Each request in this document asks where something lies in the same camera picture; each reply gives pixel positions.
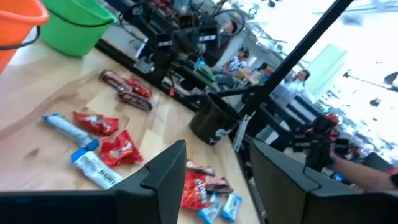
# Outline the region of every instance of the snack pile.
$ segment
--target snack pile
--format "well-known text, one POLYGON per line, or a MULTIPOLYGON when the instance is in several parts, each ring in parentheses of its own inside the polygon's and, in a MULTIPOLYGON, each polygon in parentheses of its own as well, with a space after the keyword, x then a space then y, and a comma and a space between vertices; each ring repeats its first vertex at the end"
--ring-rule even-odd
POLYGON ((70 159, 84 175, 103 189, 109 189, 123 180, 110 167, 120 164, 142 162, 141 153, 133 143, 129 132, 122 130, 114 140, 110 137, 99 139, 97 136, 110 136, 119 129, 119 120, 100 114, 73 112, 76 124, 88 131, 80 129, 61 114, 43 115, 42 119, 52 128, 60 131, 74 141, 79 149, 70 159), (98 157, 94 150, 100 148, 98 157))
POLYGON ((223 206, 219 197, 229 195, 221 216, 234 222, 242 198, 233 193, 234 190, 228 181, 224 177, 215 177, 211 167, 198 166, 189 159, 185 163, 185 169, 181 207, 198 211, 203 221, 211 224, 223 206))
POLYGON ((148 101, 152 97, 152 92, 136 78, 126 79, 114 71, 103 70, 99 75, 99 79, 117 90, 119 99, 123 103, 143 111, 152 110, 152 104, 148 101))

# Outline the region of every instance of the wooden table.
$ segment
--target wooden table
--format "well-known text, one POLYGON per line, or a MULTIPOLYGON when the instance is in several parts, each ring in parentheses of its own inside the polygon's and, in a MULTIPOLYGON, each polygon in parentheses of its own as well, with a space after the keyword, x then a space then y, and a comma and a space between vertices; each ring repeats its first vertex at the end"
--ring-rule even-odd
MULTIPOLYGON (((41 41, 18 50, 0 75, 0 190, 99 189, 70 162, 77 146, 49 128, 40 115, 90 111, 120 119, 146 161, 178 139, 187 141, 187 157, 212 166, 243 197, 237 223, 259 223, 249 190, 228 139, 210 147, 196 138, 187 124, 193 113, 152 88, 154 109, 146 113, 120 103, 116 92, 98 80, 103 69, 131 74, 97 50, 83 58, 66 57, 41 41)), ((143 164, 119 166, 128 176, 143 164)), ((203 223, 194 212, 181 209, 178 223, 203 223)), ((226 223, 218 217, 215 223, 226 223)))

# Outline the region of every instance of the red snack bag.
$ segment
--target red snack bag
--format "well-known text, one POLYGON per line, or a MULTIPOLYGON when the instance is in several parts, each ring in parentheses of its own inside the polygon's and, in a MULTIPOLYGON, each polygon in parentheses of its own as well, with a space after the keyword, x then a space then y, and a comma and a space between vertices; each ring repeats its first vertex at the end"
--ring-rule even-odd
POLYGON ((201 210, 211 205, 207 197, 205 176, 194 172, 185 172, 184 190, 182 192, 181 207, 191 210, 201 210))
POLYGON ((94 134, 110 136, 119 129, 119 120, 97 114, 73 112, 75 120, 94 134))
POLYGON ((113 142, 101 139, 101 158, 110 167, 144 161, 127 130, 121 131, 113 142))
POLYGON ((138 79, 131 77, 129 79, 125 78, 124 81, 132 88, 133 93, 137 93, 138 95, 147 99, 152 97, 152 92, 142 83, 140 83, 138 79))

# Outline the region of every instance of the blue candy wrapper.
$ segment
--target blue candy wrapper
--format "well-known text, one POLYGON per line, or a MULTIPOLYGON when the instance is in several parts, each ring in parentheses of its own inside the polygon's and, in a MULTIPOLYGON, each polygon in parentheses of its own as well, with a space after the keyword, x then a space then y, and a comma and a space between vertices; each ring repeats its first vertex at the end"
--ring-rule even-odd
POLYGON ((88 132, 76 127, 66 117, 60 114, 43 115, 42 119, 51 127, 66 135, 69 139, 88 151, 95 150, 100 145, 100 140, 94 138, 88 132))
POLYGON ((70 156, 72 164, 76 165, 86 177, 103 189, 109 189, 123 180, 123 178, 109 168, 93 152, 79 149, 70 156))
POLYGON ((205 221, 206 224, 212 224, 214 222, 223 206, 223 204, 217 197, 217 194, 215 193, 211 196, 210 202, 213 204, 198 212, 198 215, 202 217, 203 221, 205 221))
POLYGON ((242 197, 237 194, 231 193, 225 203, 221 216, 228 219, 230 222, 235 222, 236 214, 238 213, 239 206, 242 204, 242 197))

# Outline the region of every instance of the black cup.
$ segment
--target black cup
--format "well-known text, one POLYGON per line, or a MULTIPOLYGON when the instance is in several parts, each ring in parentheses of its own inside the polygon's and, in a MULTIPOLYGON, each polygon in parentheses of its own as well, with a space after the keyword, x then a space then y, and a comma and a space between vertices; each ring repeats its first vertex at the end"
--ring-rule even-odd
POLYGON ((195 113, 189 127, 203 142, 214 146, 242 121, 241 115, 214 93, 208 93, 202 107, 195 113))

